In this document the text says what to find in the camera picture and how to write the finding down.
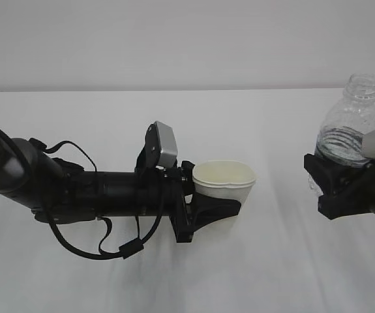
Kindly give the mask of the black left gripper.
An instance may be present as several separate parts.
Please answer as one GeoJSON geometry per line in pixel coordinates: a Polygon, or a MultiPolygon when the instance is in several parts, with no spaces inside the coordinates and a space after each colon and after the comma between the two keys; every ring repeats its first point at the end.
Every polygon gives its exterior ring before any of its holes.
{"type": "Polygon", "coordinates": [[[237,200],[212,198],[194,193],[192,171],[195,164],[184,160],[180,166],[173,166],[165,171],[170,182],[171,205],[169,218],[177,243],[190,243],[194,231],[218,220],[237,216],[241,203],[237,200]],[[192,212],[186,203],[186,196],[192,196],[192,212]]]}

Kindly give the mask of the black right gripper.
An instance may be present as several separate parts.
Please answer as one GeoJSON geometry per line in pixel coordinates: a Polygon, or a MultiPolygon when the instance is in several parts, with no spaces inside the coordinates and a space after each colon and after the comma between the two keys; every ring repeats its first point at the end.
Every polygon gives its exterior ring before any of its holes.
{"type": "Polygon", "coordinates": [[[304,169],[323,193],[318,198],[318,212],[329,220],[375,214],[375,162],[353,168],[306,154],[304,169]]]}

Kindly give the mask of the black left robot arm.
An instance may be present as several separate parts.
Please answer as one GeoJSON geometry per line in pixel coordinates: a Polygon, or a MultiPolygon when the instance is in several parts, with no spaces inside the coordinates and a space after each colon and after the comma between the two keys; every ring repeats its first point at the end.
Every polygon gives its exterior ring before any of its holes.
{"type": "Polygon", "coordinates": [[[208,196],[195,186],[191,162],[177,162],[173,130],[149,125],[132,172],[86,171],[54,157],[31,138],[10,138],[0,130],[0,195],[28,207],[39,222],[87,222],[115,216],[168,216],[175,238],[189,243],[195,231],[238,215],[241,202],[208,196]]]}

